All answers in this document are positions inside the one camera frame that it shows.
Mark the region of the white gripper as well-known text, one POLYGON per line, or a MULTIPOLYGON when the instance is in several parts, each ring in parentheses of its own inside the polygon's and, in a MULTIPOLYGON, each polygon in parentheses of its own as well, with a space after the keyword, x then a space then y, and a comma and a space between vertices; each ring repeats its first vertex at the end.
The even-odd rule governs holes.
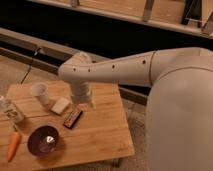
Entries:
POLYGON ((96 109, 95 102, 92 99, 92 90, 87 82, 77 82, 70 85, 71 99, 75 104, 88 103, 89 107, 96 109))

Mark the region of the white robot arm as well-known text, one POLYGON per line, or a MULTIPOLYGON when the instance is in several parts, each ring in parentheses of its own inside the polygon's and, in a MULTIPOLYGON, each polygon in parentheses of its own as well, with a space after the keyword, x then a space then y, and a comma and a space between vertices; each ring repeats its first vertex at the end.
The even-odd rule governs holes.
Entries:
POLYGON ((149 171, 213 171, 213 51, 155 50, 97 63, 79 52, 58 75, 70 84, 76 105, 92 99, 92 82, 149 87, 149 171))

